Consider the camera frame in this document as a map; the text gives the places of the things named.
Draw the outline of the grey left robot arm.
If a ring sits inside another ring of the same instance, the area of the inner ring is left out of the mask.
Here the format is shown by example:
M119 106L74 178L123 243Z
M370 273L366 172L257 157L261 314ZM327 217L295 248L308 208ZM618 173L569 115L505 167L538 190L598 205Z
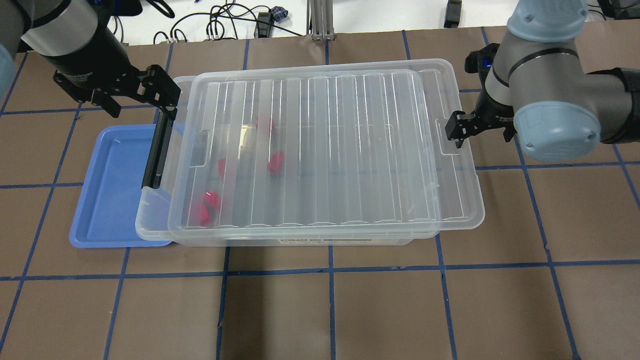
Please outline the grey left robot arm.
M74 101L116 118L118 97L159 109L173 121L181 89L158 64L135 67L125 47L87 0L3 0L1 2L1 93L14 80L21 43L54 69L54 82Z

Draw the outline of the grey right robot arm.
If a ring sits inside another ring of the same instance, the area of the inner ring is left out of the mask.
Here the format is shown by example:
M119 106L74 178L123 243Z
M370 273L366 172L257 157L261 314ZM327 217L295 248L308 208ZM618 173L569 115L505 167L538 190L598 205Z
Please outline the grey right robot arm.
M464 64L481 91L472 112L454 111L446 137L464 141L503 129L540 162L584 157L602 144L639 141L639 71L586 73L575 39L589 9L583 0L520 0L501 43L470 52Z

